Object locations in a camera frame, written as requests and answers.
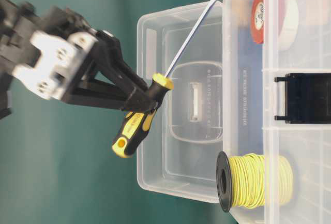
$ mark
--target transparent plastic box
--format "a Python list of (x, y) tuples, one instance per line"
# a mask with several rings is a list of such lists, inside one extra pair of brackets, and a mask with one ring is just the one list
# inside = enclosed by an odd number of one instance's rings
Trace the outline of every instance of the transparent plastic box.
[[(206, 3), (151, 13), (138, 22), (138, 74), (164, 73)], [(174, 68), (149, 135), (137, 150), (146, 189), (218, 203), (216, 159), (222, 150), (222, 3), (217, 2)]]
[[(228, 156), (264, 154), (265, 206), (235, 207), (240, 224), (331, 223), (331, 125), (286, 124), (284, 84), (275, 77), (292, 72), (331, 72), (331, 0), (296, 0), (297, 34), (279, 49), (278, 0), (264, 0), (264, 44), (250, 35), (253, 0), (224, 0), (223, 150)], [(291, 202), (279, 204), (279, 156), (294, 173)]]

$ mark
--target yellow wire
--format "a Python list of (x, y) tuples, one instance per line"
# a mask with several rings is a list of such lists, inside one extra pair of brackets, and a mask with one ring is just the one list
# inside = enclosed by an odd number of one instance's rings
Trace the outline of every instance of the yellow wire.
[[(229, 158), (232, 174), (232, 207), (264, 206), (264, 155), (254, 153)], [(290, 201), (293, 193), (293, 172), (286, 158), (279, 157), (280, 205)]]

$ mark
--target robotic arm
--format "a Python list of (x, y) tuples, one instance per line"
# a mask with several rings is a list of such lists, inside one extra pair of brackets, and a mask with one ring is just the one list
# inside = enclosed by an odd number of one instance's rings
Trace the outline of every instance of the robotic arm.
[[(113, 84), (96, 80), (99, 71)], [(38, 17), (29, 3), (0, 0), (0, 119), (11, 113), (13, 78), (41, 98), (69, 104), (139, 113), (157, 106), (112, 34), (71, 9), (52, 7)]]

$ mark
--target green background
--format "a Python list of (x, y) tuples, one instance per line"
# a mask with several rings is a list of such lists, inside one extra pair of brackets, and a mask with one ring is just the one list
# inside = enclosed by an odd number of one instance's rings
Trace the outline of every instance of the green background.
[[(136, 68), (139, 17), (207, 0), (29, 1), (70, 7), (122, 43)], [(123, 112), (45, 101), (14, 81), (14, 114), (0, 122), (0, 223), (235, 223), (218, 204), (141, 189), (136, 157), (111, 151)]]

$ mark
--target yellow and black handle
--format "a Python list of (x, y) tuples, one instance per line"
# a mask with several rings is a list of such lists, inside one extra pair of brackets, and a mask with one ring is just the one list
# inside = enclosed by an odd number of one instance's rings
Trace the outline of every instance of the yellow and black handle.
[(157, 108), (151, 113), (127, 114), (112, 144), (112, 149), (118, 156), (127, 158), (136, 152), (139, 144), (148, 135), (154, 115), (161, 106), (165, 94), (173, 87), (169, 78), (160, 73), (153, 75), (153, 82), (146, 93), (157, 102)]

